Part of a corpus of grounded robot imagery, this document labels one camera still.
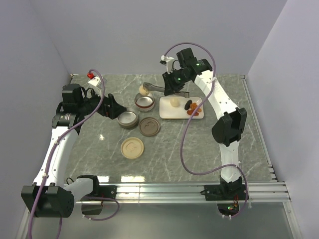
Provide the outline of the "brown glazed meat slice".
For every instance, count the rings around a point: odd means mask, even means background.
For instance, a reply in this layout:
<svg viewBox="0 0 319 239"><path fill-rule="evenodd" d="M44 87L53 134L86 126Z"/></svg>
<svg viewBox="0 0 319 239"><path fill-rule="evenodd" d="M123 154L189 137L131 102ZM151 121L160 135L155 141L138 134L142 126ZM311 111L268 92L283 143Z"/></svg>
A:
<svg viewBox="0 0 319 239"><path fill-rule="evenodd" d="M186 112L188 115L194 115L194 116L198 116L199 115L199 112L198 111L192 111L192 110L188 110L187 112Z"/></svg>

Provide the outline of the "white peeled egg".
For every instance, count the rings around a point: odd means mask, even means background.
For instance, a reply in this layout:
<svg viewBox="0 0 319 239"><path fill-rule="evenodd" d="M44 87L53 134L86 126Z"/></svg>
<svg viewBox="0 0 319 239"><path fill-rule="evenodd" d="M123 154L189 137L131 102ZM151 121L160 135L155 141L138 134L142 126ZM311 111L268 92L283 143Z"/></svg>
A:
<svg viewBox="0 0 319 239"><path fill-rule="evenodd" d="M171 105L172 107L177 108L177 107L180 106L180 102L179 102L179 99L178 99L177 97L171 98L171 99L169 100L169 102L170 102L170 105Z"/></svg>

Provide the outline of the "metal serving tongs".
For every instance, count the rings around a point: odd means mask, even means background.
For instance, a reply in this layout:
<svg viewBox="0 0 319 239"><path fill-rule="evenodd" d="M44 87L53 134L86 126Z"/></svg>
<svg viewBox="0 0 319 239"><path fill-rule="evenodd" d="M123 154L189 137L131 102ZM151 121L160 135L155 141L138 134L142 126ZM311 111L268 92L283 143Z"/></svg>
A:
<svg viewBox="0 0 319 239"><path fill-rule="evenodd" d="M179 92L174 92L172 90L166 90L164 87L156 86L148 82L143 83L143 88L147 90L148 92L161 92L164 93L165 96L170 96L170 95L176 95L184 98L189 98L189 92L185 91L179 91Z"/></svg>

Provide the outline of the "beige steamed bun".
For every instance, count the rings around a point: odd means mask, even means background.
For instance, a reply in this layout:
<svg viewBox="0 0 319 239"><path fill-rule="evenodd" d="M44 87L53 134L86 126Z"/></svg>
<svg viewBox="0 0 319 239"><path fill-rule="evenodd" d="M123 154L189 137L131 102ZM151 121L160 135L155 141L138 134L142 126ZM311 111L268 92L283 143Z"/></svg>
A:
<svg viewBox="0 0 319 239"><path fill-rule="evenodd" d="M141 85L139 87L139 93L142 95L142 96L147 96L149 94L149 91L143 86Z"/></svg>

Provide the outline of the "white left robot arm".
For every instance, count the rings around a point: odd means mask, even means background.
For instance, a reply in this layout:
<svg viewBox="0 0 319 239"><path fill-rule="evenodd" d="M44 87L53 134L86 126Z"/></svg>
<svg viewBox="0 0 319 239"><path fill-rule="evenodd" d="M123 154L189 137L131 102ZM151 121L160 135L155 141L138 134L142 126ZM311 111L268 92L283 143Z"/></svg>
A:
<svg viewBox="0 0 319 239"><path fill-rule="evenodd" d="M38 175L30 186L23 186L21 197L33 217L67 218L74 204L84 197L96 200L101 194L95 175L81 175L64 186L67 162L84 121L94 113L116 119L126 111L112 94L101 98L95 92L86 97L79 84L62 88L62 102L52 119L51 142Z"/></svg>

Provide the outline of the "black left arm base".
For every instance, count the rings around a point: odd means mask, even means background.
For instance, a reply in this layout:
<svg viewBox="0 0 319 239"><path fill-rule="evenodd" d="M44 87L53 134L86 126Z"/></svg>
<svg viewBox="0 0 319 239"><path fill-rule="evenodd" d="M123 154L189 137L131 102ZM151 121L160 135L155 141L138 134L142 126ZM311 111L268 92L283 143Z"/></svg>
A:
<svg viewBox="0 0 319 239"><path fill-rule="evenodd" d="M93 191L85 195L82 199L87 200L100 200L103 199L115 199L117 194L116 185L94 185Z"/></svg>

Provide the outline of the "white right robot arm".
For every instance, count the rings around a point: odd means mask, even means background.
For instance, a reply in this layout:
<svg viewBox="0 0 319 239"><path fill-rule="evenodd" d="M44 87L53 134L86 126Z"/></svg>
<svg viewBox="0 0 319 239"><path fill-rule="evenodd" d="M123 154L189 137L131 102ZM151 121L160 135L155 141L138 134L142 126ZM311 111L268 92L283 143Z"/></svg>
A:
<svg viewBox="0 0 319 239"><path fill-rule="evenodd" d="M220 194L225 199L233 198L237 192L235 181L242 178L239 170L239 141L244 131L247 111L238 107L221 87L216 77L216 63L212 59L198 60L191 48L179 51L177 60L180 69L174 69L173 57L161 56L160 62L166 65L163 73L164 95L179 93L185 83L193 82L204 93L203 102L209 102L216 114L217 122L212 127L212 135L219 144L221 155L221 179L226 182L220 186Z"/></svg>

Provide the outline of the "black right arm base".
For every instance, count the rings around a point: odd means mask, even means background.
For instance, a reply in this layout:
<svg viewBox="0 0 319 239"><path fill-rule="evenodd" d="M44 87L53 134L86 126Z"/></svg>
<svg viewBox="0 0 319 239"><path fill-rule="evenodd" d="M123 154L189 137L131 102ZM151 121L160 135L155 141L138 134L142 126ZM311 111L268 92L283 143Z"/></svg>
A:
<svg viewBox="0 0 319 239"><path fill-rule="evenodd" d="M249 199L245 185L230 186L229 184L204 185L200 192L206 201L234 201Z"/></svg>

